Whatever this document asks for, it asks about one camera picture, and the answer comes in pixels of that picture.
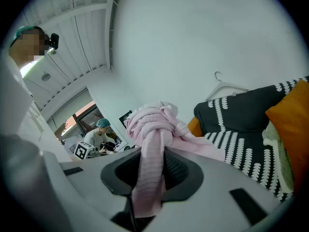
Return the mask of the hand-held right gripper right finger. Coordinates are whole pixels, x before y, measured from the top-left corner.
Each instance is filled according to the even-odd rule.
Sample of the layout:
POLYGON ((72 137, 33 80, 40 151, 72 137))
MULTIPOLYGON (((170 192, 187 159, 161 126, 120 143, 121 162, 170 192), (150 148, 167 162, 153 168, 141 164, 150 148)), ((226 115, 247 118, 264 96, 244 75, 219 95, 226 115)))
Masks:
POLYGON ((293 198, 280 202, 229 164, 183 150, 170 151, 196 163, 202 169, 203 182, 186 201, 164 203, 144 232, 269 232, 293 203, 293 198), (267 216, 251 225, 230 194, 234 189, 244 189, 267 216))

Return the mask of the person's white t-shirt torso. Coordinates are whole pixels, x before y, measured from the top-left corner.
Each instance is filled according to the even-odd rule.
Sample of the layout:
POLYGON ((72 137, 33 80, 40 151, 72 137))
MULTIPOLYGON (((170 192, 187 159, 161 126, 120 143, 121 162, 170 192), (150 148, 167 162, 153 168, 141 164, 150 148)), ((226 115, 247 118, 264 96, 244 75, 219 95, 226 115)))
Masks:
POLYGON ((17 135, 41 151, 54 153, 59 162, 71 161, 36 107, 7 51, 0 51, 0 134, 17 135))

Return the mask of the black picture frame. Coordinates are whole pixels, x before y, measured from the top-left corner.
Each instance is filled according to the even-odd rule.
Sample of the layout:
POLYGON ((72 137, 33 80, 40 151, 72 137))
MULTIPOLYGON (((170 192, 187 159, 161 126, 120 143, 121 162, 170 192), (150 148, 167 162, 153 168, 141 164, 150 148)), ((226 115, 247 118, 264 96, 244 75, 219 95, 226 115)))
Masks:
POLYGON ((132 114, 132 111, 129 110, 127 113, 125 113, 123 116, 121 116, 119 118, 120 122, 122 123, 122 125, 126 128, 126 124, 125 121, 127 120, 127 118, 132 114))

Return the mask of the white clothes hanger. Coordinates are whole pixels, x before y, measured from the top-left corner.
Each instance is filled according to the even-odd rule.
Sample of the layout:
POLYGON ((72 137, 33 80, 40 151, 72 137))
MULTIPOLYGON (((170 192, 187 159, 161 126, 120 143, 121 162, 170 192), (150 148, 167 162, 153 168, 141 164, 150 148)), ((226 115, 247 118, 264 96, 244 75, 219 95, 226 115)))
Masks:
POLYGON ((248 92, 249 89, 245 88, 245 87, 242 87, 240 85, 236 85, 236 84, 233 84, 233 83, 229 83, 229 82, 224 82, 222 81, 218 76, 217 74, 222 74, 220 71, 215 71, 214 72, 214 76, 216 78, 216 80, 218 81, 218 84, 217 86, 215 86, 215 88, 208 94, 208 96, 206 97, 205 101, 210 101, 211 98, 219 91, 219 90, 222 90, 223 88, 233 88, 233 89, 238 89, 238 90, 241 90, 243 92, 248 92))

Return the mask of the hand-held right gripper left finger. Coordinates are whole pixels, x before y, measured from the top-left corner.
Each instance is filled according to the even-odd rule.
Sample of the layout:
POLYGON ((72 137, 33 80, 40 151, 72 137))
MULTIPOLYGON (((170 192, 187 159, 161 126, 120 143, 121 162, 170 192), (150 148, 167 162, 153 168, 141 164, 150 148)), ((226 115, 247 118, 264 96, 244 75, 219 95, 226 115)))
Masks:
POLYGON ((132 202, 140 161, 138 148, 71 162, 59 162, 48 151, 43 158, 75 232, 141 231, 132 202))

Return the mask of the green white fleece blanket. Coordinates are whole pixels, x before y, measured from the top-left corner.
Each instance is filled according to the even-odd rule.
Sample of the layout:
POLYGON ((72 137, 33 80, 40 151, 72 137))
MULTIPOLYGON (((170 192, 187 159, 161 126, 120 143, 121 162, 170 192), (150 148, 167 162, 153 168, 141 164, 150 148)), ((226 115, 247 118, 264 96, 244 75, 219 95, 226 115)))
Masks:
POLYGON ((263 144, 273 148, 274 161, 276 165, 275 173, 283 193, 289 194, 294 191, 294 176, 291 169, 290 160, 281 140, 279 133, 271 121, 265 130, 262 131, 263 144))

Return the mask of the pink cloth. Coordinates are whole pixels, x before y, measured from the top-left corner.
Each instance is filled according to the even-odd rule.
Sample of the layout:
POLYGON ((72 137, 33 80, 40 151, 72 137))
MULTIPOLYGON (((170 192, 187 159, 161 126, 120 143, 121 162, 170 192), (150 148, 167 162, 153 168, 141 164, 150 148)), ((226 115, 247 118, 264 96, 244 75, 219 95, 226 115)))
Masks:
POLYGON ((163 175, 165 147, 225 160, 224 150, 204 137, 195 137, 177 114, 177 106, 158 101, 134 110, 125 120, 127 136, 141 148, 138 179, 132 191, 136 218, 156 216, 161 210, 161 196, 167 189, 163 175))

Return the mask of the black white patterned sofa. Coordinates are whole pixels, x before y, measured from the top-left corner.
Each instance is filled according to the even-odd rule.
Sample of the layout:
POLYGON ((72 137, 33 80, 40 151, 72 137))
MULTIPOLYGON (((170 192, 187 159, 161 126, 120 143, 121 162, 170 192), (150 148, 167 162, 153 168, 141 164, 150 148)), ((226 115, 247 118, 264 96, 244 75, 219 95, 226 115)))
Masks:
POLYGON ((289 94, 299 80, 309 83, 309 76, 199 103, 189 123, 195 136, 204 136, 225 151, 227 164, 258 182, 280 201, 296 194, 281 191, 273 148, 263 144, 262 131, 270 121, 266 111, 289 94))

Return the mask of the orange cushion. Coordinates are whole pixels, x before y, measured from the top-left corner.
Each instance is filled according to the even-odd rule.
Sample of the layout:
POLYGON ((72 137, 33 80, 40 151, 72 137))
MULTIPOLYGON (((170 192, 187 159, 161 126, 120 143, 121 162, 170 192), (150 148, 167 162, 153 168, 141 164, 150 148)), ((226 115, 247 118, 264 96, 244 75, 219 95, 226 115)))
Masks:
POLYGON ((266 115, 286 149, 294 176, 294 194, 297 194, 309 172, 309 83, 299 80, 266 115))

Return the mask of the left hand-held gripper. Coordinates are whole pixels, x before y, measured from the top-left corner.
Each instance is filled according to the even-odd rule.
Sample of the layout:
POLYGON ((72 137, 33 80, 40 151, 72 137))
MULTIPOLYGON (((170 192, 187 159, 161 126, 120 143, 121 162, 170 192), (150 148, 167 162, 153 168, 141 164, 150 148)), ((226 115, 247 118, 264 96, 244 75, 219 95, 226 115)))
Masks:
POLYGON ((74 155, 79 159, 93 158, 98 155, 99 149, 84 141, 80 141, 74 151, 74 155))

